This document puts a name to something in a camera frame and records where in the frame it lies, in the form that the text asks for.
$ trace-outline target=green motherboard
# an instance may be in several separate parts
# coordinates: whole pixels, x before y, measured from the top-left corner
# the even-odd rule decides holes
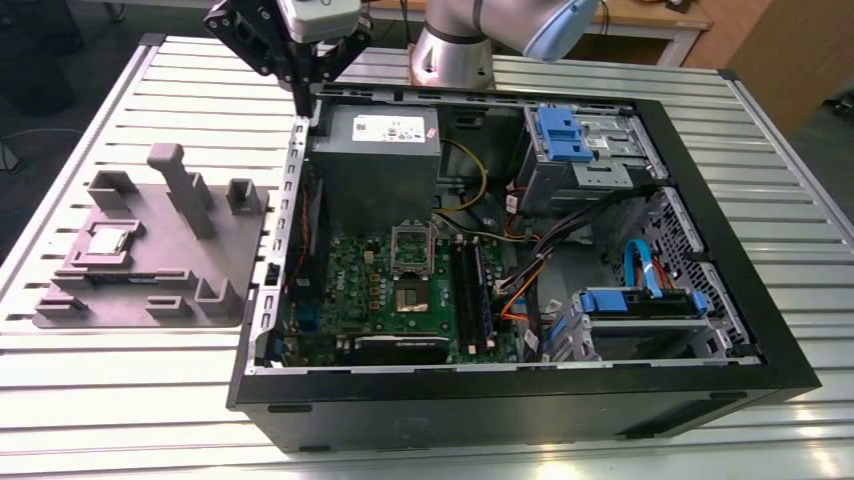
[[[453,240],[436,239],[433,251],[424,237],[400,235],[394,262],[418,264],[433,257],[433,273],[401,274],[393,265],[393,238],[337,236],[331,241],[325,303],[317,335],[301,337],[306,365],[334,364],[330,339],[361,335],[438,336],[450,341],[449,363],[517,361],[516,329],[500,329],[496,346],[478,353],[458,342],[456,285],[452,272]],[[489,285],[505,273],[501,246],[481,241]]]

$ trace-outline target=3d-printed holder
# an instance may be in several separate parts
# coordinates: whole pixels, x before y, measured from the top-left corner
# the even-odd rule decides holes
[[[153,146],[166,185],[135,185],[121,171],[95,176],[97,206],[37,306],[38,327],[241,323],[269,192],[249,179],[209,187],[182,159],[181,145]]]

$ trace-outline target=motherboard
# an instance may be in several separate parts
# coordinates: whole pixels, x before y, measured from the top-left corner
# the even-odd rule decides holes
[[[494,281],[505,273],[501,246],[398,228],[391,236],[333,237],[323,303],[291,310],[299,335],[287,342],[286,362],[338,365],[358,342],[389,339],[410,357],[420,355],[417,342],[434,350],[442,344],[441,363],[516,362],[518,334],[494,328],[490,313]]]

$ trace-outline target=floor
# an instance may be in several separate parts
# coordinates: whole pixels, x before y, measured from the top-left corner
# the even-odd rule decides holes
[[[71,108],[47,118],[21,115],[0,98],[0,137],[37,128],[86,130],[101,102],[131,57],[146,32],[207,36],[199,10],[129,6],[126,21],[113,24],[99,4],[71,2],[83,32],[85,49],[59,59],[75,90]],[[404,45],[402,22],[379,22],[375,45]],[[9,141],[26,167],[15,176],[0,172],[0,261],[6,258],[35,211],[66,158],[78,141],[73,132],[33,133]],[[854,218],[854,118],[843,118],[822,108],[809,125],[792,139],[805,162],[813,169],[843,210]]]

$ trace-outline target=aluminum extrusion table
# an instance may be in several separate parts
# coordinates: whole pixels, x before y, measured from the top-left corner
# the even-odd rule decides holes
[[[665,104],[825,385],[789,403],[748,409],[666,440],[286,456],[225,408],[237,328],[39,330],[34,306],[83,225],[86,185],[99,169],[162,182],[145,165],[149,145],[179,142],[190,170],[210,185],[249,177],[277,187],[282,177],[287,92],[217,41],[149,40],[0,268],[0,474],[854,476],[852,225],[741,83],[712,71],[496,59],[504,90]],[[343,80],[405,83],[406,62],[404,51],[370,49]]]

